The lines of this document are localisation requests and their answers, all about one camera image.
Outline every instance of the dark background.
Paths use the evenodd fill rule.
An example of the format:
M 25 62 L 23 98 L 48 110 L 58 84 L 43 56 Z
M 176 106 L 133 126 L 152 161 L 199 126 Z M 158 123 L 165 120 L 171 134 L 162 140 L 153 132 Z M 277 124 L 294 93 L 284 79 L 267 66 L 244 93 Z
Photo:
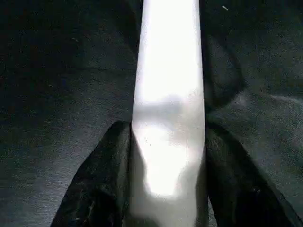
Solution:
M 107 128 L 131 120 L 139 28 L 122 1 L 0 9 L 0 223 L 49 226 Z

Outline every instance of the white cylindrical object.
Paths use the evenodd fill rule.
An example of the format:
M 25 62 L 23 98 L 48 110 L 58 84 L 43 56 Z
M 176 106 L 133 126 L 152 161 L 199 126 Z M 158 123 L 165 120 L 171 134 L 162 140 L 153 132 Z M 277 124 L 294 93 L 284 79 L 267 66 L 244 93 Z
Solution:
M 207 216 L 198 3 L 144 0 L 127 227 L 203 226 Z

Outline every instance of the dark gray fabric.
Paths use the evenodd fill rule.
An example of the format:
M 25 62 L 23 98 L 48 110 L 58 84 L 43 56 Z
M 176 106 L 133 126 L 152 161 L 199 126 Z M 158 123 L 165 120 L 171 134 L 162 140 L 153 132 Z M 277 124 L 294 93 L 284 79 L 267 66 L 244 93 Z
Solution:
M 240 141 L 302 218 L 300 4 L 217 0 L 206 1 L 201 10 L 206 121 Z
M 121 2 L 0 3 L 1 226 L 49 226 L 107 128 L 131 120 L 137 37 Z

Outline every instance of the white pole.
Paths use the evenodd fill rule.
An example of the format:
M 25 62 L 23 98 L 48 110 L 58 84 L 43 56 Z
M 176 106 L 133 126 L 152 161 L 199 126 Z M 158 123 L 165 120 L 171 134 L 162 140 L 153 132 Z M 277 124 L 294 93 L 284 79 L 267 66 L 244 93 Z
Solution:
M 127 227 L 202 226 L 207 216 L 196 191 L 205 143 L 198 2 L 144 0 Z

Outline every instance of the gray surface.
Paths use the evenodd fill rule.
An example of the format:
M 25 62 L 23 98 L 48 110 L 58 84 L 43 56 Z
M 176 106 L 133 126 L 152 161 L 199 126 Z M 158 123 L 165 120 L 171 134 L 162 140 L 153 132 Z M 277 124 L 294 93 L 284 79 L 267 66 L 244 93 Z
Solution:
M 39 96 L 34 99 L 28 93 L 32 81 L 18 84 L 24 88 L 18 97 L 26 105 L 18 106 L 19 116 L 7 114 L 1 121 L 2 226 L 51 223 L 76 170 L 106 129 L 116 120 L 131 119 L 134 75 L 65 73 L 60 75 L 64 84 L 40 83 L 41 93 L 32 94 Z M 9 101 L 7 108 L 16 100 Z
M 0 224 L 48 226 L 103 133 L 131 120 L 136 57 L 100 1 L 0 9 Z

